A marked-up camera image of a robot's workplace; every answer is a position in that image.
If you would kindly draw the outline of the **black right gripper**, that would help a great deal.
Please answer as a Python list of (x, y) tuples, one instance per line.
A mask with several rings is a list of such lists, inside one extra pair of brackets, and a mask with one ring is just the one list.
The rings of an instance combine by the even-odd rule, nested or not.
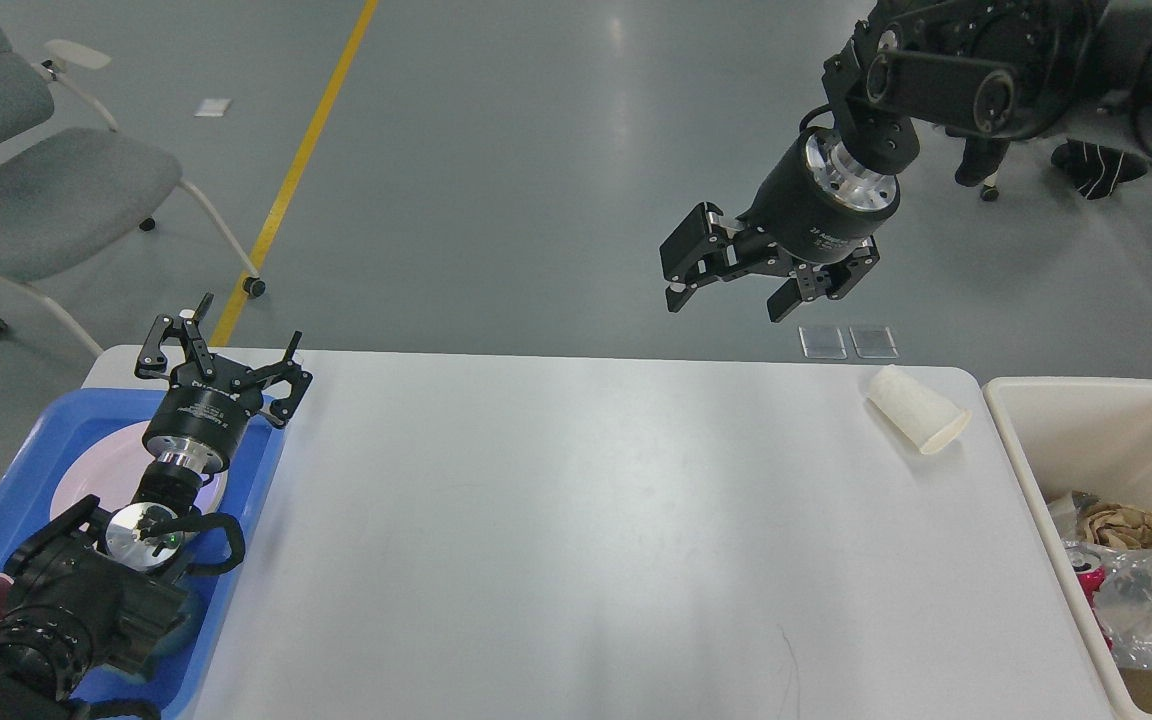
[(771, 323), (818, 300), (844, 300), (881, 255), (873, 234), (899, 209), (895, 176), (852, 158), (835, 129), (799, 132), (738, 219), (700, 202), (659, 247), (666, 306), (745, 275), (787, 278), (765, 302)]

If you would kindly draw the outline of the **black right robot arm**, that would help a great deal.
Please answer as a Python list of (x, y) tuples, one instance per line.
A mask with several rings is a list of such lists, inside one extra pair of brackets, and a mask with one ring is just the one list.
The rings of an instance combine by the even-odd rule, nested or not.
[(736, 217), (700, 202), (660, 245), (666, 305), (745, 275), (782, 279), (773, 323), (842, 300), (879, 262), (915, 120), (965, 142), (956, 182), (980, 184), (1011, 143), (1051, 135), (1152, 164), (1152, 1), (879, 1), (824, 61), (826, 101)]

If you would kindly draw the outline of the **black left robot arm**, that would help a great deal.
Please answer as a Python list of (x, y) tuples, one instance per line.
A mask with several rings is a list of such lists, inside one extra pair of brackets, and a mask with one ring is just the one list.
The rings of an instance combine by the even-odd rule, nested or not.
[(6, 559), (0, 719), (157, 719), (152, 702), (76, 691), (96, 667), (146, 670), (187, 623), (187, 579), (244, 561), (241, 521), (202, 510), (198, 493), (230, 468), (256, 416), (285, 429), (314, 378), (294, 356), (300, 332), (264, 366), (212, 351), (198, 331), (211, 301), (206, 293), (192, 313), (157, 316), (134, 365), (168, 388), (142, 437), (150, 460), (131, 501), (109, 511), (83, 497)]

